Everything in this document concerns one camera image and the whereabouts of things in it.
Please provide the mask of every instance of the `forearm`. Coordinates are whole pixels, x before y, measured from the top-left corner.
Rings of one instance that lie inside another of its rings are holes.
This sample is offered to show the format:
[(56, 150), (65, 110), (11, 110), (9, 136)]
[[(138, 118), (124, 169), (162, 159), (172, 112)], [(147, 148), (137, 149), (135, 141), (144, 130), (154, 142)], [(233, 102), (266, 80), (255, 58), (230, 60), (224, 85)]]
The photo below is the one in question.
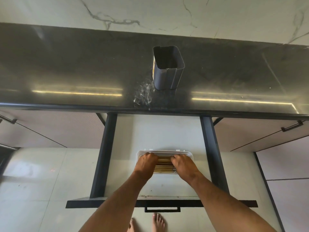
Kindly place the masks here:
[(190, 183), (217, 232), (275, 231), (263, 218), (199, 174)]
[(88, 219), (80, 232), (127, 231), (138, 194), (146, 182), (138, 173), (132, 173)]

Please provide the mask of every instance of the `countertop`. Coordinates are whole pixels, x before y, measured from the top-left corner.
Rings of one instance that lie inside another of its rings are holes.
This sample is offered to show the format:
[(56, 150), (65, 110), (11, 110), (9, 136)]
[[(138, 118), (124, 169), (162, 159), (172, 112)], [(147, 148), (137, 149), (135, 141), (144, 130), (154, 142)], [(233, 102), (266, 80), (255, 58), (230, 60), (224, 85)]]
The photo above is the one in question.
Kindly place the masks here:
[[(175, 45), (178, 88), (156, 90), (154, 46)], [(0, 23), (0, 107), (309, 119), (309, 47)]]

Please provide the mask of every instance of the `person's left hand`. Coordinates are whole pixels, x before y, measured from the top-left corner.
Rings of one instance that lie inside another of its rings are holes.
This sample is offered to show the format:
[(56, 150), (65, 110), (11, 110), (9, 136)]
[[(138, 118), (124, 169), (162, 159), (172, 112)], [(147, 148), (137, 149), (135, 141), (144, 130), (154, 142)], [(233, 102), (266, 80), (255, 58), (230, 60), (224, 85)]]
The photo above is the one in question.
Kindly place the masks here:
[(142, 179), (148, 181), (153, 175), (158, 159), (158, 156), (152, 152), (145, 153), (138, 159), (133, 173), (138, 174)]

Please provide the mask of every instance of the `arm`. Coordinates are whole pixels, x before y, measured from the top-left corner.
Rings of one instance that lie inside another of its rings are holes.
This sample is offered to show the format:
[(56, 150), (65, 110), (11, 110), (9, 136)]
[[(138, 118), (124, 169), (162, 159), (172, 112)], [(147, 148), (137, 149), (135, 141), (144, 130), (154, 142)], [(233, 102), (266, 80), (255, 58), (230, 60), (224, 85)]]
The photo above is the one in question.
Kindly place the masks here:
[(217, 232), (275, 232), (258, 214), (204, 177), (188, 156), (174, 155), (171, 161), (179, 176), (195, 190), (201, 199)]
[(139, 192), (151, 178), (158, 156), (146, 153), (136, 163), (133, 173), (86, 221), (79, 232), (126, 232)]

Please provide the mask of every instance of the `cabinet handle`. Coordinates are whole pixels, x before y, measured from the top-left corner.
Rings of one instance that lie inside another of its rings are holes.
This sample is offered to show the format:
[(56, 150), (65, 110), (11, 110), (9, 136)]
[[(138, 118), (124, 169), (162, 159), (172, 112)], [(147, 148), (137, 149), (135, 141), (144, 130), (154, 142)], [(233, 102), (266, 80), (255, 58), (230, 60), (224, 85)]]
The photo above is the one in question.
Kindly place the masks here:
[(282, 132), (287, 132), (289, 130), (295, 129), (295, 128), (300, 127), (302, 125), (304, 125), (303, 121), (298, 120), (297, 124), (294, 124), (294, 125), (292, 125), (288, 128), (281, 127), (281, 129), (282, 129)]
[(177, 209), (153, 209), (148, 210), (147, 207), (145, 207), (146, 213), (179, 213), (180, 207), (177, 207)]
[(10, 120), (10, 119), (8, 119), (8, 118), (2, 116), (2, 115), (0, 115), (0, 119), (5, 120), (5, 121), (7, 121), (7, 122), (9, 122), (9, 123), (11, 123), (11, 124), (15, 124), (16, 121), (17, 121), (17, 119)]
[(4, 144), (0, 144), (0, 147), (6, 148), (6, 149), (11, 149), (11, 150), (16, 150), (16, 151), (18, 150), (18, 148), (10, 147), (10, 146), (4, 145)]

